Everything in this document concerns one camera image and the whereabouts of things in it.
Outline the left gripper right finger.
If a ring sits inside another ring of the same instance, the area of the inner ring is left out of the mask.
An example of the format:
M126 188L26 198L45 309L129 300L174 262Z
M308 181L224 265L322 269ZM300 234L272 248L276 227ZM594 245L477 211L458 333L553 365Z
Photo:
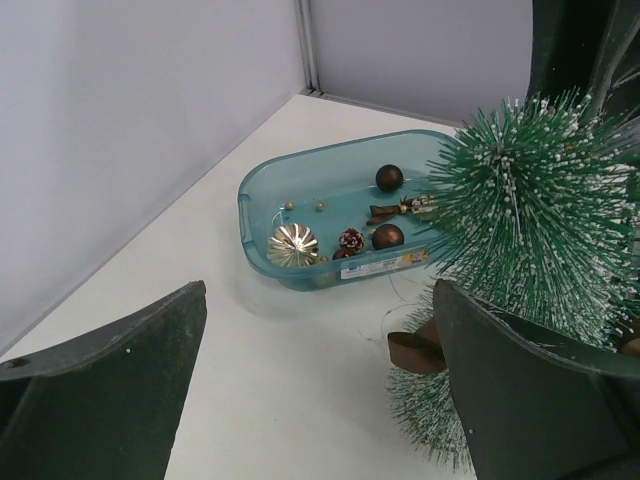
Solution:
M440 279L435 320L479 479L636 479L639 361Z

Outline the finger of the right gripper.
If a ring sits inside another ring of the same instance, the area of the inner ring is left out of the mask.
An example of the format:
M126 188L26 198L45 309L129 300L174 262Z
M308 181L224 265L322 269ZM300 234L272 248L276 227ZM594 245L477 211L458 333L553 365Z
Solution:
M592 113L639 121L639 2L532 3L529 93L577 89Z

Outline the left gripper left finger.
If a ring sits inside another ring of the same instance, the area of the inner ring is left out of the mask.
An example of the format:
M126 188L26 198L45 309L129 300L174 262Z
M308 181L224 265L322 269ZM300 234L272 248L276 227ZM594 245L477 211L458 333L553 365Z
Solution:
M206 325L188 283L1 365L4 479L162 479Z

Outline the small frosted christmas tree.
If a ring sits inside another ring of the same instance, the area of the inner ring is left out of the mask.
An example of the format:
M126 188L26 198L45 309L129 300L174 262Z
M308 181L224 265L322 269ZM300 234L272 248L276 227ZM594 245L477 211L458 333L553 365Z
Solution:
M429 175L431 226L444 235L436 282L618 352L639 315L639 143L591 106L576 90L506 100L443 146ZM406 332L435 319L435 284ZM448 367L423 375L392 365L394 414L411 438L476 476Z

